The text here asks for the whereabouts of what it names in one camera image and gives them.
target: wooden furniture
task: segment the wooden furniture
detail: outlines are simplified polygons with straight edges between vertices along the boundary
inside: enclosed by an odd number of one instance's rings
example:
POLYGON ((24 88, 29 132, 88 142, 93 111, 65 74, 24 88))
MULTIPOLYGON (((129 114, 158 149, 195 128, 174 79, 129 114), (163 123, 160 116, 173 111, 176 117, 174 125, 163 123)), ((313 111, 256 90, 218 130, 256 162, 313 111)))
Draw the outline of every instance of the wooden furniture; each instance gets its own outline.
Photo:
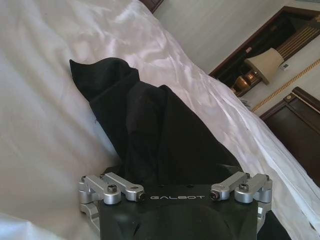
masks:
POLYGON ((154 13, 164 0, 140 0, 149 10, 154 13))
MULTIPOLYGON (((286 61, 320 34, 320 23, 315 21, 315 17, 319 15, 320 11, 284 6, 209 75, 231 87, 239 76, 246 75, 251 70, 244 62, 247 58, 264 53, 270 48, 279 48, 286 61), (294 44, 286 44, 288 41, 293 41, 294 44)), ((260 81, 260 78, 255 79, 248 89, 237 96, 243 96, 260 81)))
POLYGON ((320 101, 296 87, 260 117, 320 187, 320 101))

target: black fabric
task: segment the black fabric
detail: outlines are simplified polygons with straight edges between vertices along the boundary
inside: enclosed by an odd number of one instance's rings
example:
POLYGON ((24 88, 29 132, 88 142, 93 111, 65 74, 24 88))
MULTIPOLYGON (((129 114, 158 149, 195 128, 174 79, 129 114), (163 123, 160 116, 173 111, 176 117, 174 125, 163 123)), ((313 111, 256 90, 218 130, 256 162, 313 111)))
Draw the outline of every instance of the black fabric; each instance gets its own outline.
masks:
MULTIPOLYGON (((75 85, 122 160, 122 177, 142 185, 212 184, 241 171, 167 86, 141 82, 137 69, 118 58, 91 65, 70 60, 70 66, 75 85)), ((290 239, 279 222, 269 222, 268 229, 278 232, 273 239, 290 239)))

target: white duvet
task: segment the white duvet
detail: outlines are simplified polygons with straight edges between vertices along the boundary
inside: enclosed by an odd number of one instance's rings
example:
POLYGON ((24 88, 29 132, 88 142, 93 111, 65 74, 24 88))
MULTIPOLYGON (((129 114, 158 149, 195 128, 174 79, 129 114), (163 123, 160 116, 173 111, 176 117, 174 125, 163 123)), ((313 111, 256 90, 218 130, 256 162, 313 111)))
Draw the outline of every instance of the white duvet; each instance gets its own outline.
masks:
POLYGON ((99 239, 78 210, 77 182, 119 159, 75 87, 69 59, 107 57, 169 86, 246 172, 269 174, 272 210, 293 240, 320 239, 319 188, 139 1, 1 0, 0 23, 1 240, 99 239))

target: bed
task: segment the bed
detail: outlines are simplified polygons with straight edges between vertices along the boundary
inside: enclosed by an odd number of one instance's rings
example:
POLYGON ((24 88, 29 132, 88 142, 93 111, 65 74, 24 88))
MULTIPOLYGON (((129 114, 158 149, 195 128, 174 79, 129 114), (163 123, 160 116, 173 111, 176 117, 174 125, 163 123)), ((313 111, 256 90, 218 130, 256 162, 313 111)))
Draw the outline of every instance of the bed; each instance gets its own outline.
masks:
POLYGON ((293 240, 320 239, 320 190, 268 127, 209 77, 138 0, 0 2, 0 239, 99 239, 77 182, 119 163, 74 85, 69 59, 124 59, 169 86, 251 174, 273 184, 293 240))

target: wrinkled sheet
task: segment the wrinkled sheet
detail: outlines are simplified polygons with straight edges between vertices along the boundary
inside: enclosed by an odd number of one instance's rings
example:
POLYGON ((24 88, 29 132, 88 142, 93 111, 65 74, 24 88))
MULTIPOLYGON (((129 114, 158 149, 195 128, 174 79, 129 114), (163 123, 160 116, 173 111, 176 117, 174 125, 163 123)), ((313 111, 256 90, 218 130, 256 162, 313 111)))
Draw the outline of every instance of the wrinkled sheet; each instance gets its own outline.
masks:
POLYGON ((99 239, 78 210, 77 182, 119 158, 74 85, 69 59, 107 57, 169 86, 246 172, 269 174, 272 210, 293 240, 320 239, 319 188, 139 1, 3 0, 0 22, 0 239, 99 239))

